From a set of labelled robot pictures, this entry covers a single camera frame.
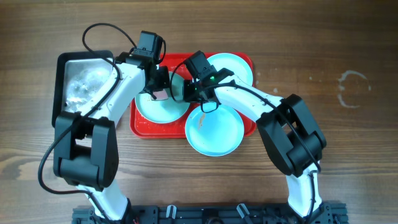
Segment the pink sponge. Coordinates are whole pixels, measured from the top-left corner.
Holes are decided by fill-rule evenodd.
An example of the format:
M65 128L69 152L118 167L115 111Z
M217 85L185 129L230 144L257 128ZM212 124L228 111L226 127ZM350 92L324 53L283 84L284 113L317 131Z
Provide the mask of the pink sponge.
M167 100L169 98L169 94L167 93L167 90L163 89L161 91L154 91L152 99L154 101L163 101Z

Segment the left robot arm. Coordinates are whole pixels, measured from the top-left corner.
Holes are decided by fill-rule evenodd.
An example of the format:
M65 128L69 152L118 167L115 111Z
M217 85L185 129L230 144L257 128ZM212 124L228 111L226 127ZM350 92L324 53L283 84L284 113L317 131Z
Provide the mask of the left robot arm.
M53 171L76 194L85 194L94 207L91 218L105 223L134 223L130 200L121 193L115 176L119 164L115 122L133 98L170 86L165 40L143 31L139 43L110 62L116 71L106 93L100 93L87 112L62 111L54 118Z

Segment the light blue plate bottom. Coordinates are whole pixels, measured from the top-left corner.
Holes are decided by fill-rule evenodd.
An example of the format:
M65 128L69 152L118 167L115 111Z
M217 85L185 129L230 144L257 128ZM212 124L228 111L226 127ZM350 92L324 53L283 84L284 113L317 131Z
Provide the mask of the light blue plate bottom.
M185 135L191 147L200 154L225 156L241 144L244 123L240 114L231 107L205 103L188 115Z

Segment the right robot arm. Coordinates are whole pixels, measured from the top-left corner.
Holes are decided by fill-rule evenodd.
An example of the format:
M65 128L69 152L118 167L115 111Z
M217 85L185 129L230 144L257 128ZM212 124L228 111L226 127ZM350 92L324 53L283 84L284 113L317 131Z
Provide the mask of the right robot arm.
M264 93L227 68L217 70L201 51L182 63L192 77L183 84L184 101L229 106L255 122L269 159L287 178L290 208L312 222L322 204L317 175L326 139L304 100Z

